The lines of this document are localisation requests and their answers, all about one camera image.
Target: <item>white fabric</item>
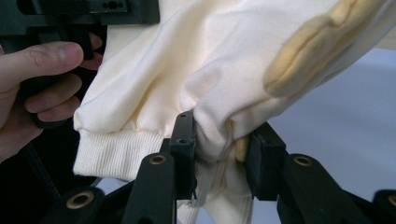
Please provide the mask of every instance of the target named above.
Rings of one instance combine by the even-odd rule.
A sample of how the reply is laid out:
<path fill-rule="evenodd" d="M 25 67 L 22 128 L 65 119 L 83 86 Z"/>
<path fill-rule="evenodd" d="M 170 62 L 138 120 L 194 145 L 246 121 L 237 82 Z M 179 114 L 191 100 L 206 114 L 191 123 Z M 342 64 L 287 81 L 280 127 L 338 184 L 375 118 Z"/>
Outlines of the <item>white fabric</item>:
<path fill-rule="evenodd" d="M 75 173 L 134 179 L 177 114 L 194 109 L 198 200 L 180 206 L 182 223 L 204 204 L 216 223 L 249 223 L 235 140 L 354 63 L 396 21 L 390 0 L 160 0 L 160 9 L 159 25 L 108 28 L 75 115 Z"/>

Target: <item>fingernail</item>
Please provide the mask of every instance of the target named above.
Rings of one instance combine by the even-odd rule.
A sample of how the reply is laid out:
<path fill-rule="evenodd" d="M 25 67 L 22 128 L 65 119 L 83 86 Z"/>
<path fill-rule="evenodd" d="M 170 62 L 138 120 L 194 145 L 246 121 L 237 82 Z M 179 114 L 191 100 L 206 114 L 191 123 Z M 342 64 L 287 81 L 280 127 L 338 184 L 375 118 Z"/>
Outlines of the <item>fingernail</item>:
<path fill-rule="evenodd" d="M 65 66 L 78 66 L 82 62 L 83 52 L 76 43 L 68 43 L 60 48 L 60 56 Z"/>

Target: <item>cream sweatshirt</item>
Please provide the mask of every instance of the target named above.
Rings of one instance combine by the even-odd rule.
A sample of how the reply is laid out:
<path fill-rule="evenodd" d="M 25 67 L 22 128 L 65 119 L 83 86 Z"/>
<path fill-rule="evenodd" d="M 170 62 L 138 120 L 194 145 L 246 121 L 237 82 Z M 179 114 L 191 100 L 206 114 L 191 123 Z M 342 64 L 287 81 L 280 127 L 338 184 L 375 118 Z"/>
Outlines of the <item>cream sweatshirt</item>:
<path fill-rule="evenodd" d="M 249 223 L 248 134 L 396 22 L 393 0 L 160 0 L 160 10 L 157 25 L 108 27 L 104 62 L 75 114 L 74 170 L 135 179 L 176 116 L 193 109 L 198 199 L 179 202 L 181 223 L 201 206 L 216 223 Z"/>

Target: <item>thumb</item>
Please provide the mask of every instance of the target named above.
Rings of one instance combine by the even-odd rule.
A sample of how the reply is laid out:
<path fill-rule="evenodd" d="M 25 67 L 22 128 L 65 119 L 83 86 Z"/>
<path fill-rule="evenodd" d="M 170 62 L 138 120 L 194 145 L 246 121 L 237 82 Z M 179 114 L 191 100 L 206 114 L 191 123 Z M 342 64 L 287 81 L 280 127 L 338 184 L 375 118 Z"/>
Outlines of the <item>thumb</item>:
<path fill-rule="evenodd" d="M 71 42 L 53 42 L 0 56 L 0 91 L 30 77 L 59 75 L 81 64 L 82 48 Z"/>

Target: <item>brass ring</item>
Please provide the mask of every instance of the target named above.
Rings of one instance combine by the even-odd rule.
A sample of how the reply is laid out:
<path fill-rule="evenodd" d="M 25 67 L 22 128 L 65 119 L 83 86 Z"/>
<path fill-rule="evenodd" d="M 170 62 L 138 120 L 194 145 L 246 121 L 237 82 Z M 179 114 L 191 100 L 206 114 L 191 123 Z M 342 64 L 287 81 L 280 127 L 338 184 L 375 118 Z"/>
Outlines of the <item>brass ring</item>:
<path fill-rule="evenodd" d="M 388 196 L 388 201 L 396 207 L 396 195 L 390 195 Z"/>
<path fill-rule="evenodd" d="M 163 155 L 155 155 L 149 159 L 149 162 L 153 165 L 159 165 L 166 162 L 166 157 Z"/>
<path fill-rule="evenodd" d="M 302 165 L 302 166 L 311 166 L 312 165 L 312 161 L 304 156 L 294 157 L 294 161 L 297 164 Z"/>
<path fill-rule="evenodd" d="M 84 190 L 67 200 L 66 206 L 70 209 L 79 209 L 92 202 L 93 198 L 92 191 Z"/>

